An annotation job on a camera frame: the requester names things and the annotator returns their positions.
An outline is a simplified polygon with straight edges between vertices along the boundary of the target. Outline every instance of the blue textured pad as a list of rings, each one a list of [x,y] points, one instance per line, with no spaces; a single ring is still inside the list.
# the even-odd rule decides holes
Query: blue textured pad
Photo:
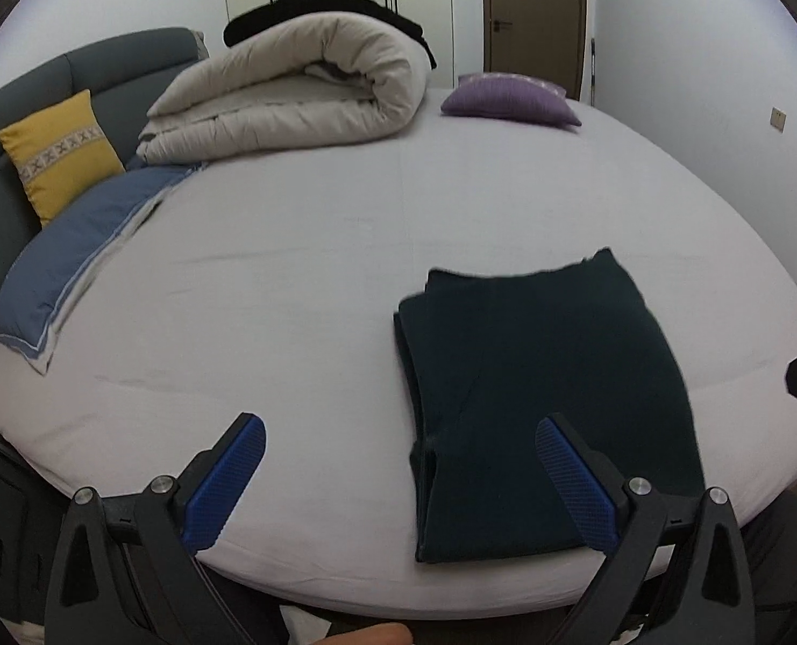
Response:
[[[264,458],[267,431],[253,416],[186,505],[181,541],[191,555],[210,548]]]
[[[620,544],[614,502],[551,419],[536,427],[536,456],[586,545],[611,555]]]

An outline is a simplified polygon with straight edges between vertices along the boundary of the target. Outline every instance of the yellow cushion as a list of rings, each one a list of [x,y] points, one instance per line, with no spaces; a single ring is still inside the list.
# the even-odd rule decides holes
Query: yellow cushion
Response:
[[[124,171],[88,90],[2,128],[0,141],[43,227],[83,191]]]

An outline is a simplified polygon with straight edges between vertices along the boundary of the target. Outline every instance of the purple pillow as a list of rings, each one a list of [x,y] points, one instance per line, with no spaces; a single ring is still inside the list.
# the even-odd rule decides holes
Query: purple pillow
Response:
[[[581,125],[552,82],[512,73],[462,75],[458,88],[440,106],[448,116],[503,118],[525,124]]]

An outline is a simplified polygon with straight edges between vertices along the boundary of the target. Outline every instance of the white fitted sheet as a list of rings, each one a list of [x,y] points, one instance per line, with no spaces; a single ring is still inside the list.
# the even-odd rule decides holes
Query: white fitted sheet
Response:
[[[100,273],[40,376],[0,345],[0,431],[54,486],[137,492],[241,410],[268,450],[207,564],[311,605],[470,618],[577,600],[579,549],[414,562],[410,402],[393,310],[431,267],[524,273],[611,246],[660,321],[707,482],[741,522],[797,480],[797,288],[735,211],[612,118],[577,132],[442,118],[217,163]]]

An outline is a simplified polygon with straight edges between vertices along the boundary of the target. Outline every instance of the wall switch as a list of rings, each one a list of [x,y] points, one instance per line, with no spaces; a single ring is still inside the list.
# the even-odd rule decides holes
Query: wall switch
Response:
[[[773,109],[772,118],[770,118],[770,124],[773,128],[778,128],[778,131],[783,133],[784,126],[787,124],[787,114],[780,109]]]

